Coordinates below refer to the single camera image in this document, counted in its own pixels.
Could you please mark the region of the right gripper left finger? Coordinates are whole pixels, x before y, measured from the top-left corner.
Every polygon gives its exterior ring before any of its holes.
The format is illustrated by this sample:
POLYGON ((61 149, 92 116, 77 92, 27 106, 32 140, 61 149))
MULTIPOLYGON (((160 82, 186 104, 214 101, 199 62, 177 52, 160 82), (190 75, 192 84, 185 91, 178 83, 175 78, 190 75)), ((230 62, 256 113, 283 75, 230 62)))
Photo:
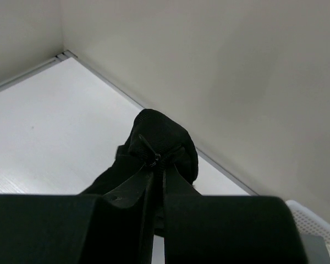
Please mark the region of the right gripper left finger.
POLYGON ((0 263, 150 263, 154 176, 105 195, 0 194, 0 263))

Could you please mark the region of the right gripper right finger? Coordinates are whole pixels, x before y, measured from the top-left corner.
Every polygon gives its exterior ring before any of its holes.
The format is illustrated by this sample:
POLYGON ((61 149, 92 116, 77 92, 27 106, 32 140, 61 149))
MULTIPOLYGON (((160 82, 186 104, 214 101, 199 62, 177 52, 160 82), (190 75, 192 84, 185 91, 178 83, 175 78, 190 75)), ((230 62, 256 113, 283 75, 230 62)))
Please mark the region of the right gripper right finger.
POLYGON ((203 196, 166 169, 166 263, 307 263, 283 200, 274 196, 203 196))

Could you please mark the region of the black pleated skirt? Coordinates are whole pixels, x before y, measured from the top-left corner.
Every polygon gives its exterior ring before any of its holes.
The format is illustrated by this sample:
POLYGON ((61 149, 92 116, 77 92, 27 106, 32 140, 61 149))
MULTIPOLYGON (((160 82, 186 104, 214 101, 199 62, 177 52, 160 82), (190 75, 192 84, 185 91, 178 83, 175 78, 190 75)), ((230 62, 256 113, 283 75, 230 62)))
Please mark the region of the black pleated skirt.
POLYGON ((110 233, 160 236, 196 227, 198 155, 189 133, 166 115, 142 110, 113 164, 84 191, 102 197, 92 224, 110 233))

